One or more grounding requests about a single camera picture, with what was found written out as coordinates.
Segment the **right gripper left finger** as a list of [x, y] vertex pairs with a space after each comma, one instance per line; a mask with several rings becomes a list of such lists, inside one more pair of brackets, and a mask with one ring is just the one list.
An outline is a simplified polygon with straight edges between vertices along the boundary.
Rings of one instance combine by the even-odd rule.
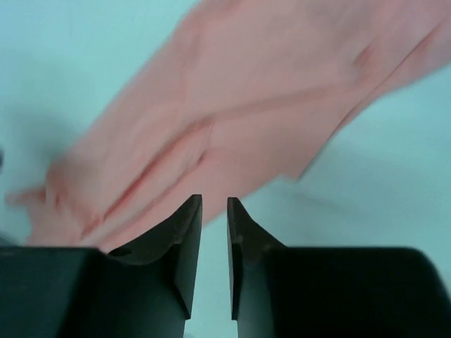
[[1, 336], [182, 337], [194, 298], [202, 198], [131, 242], [1, 248]]

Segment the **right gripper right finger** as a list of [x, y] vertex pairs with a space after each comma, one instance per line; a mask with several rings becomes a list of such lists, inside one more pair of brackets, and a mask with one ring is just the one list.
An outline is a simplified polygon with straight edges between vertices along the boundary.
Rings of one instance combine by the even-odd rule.
[[286, 246], [228, 199], [240, 337], [449, 337], [450, 296], [421, 251]]

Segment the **pink t shirt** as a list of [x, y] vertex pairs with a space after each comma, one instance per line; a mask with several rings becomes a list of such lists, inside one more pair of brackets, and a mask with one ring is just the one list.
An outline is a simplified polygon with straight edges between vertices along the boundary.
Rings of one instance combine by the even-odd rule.
[[26, 207], [32, 246], [115, 249], [295, 179], [378, 97], [450, 62], [449, 1], [201, 1]]

